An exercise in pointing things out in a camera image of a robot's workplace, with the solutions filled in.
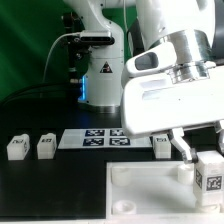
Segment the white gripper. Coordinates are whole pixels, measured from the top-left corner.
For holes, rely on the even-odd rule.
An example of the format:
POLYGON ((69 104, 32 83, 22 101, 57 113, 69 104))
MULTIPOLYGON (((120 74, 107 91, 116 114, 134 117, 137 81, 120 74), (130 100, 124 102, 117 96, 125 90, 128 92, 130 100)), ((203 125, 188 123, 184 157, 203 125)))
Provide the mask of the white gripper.
POLYGON ((166 73, 129 81, 121 101, 126 136, 139 138, 168 133, 185 164, 197 163, 195 149, 183 139, 184 130, 212 126, 224 154, 224 66, 209 70, 204 80, 173 84, 166 73))

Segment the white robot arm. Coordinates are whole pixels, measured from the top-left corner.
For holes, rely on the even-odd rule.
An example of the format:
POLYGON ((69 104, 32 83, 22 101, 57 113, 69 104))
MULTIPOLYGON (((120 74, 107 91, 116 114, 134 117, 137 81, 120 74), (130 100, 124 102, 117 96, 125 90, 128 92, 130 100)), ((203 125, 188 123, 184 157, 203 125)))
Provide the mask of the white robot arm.
POLYGON ((119 108, 130 138, 166 134, 187 163, 197 153, 186 131, 212 127, 224 153, 224 65, 213 59, 215 0, 64 0, 81 19, 80 43, 90 48, 84 101, 119 108), (124 34, 102 12, 137 10, 140 52, 125 59, 124 34))

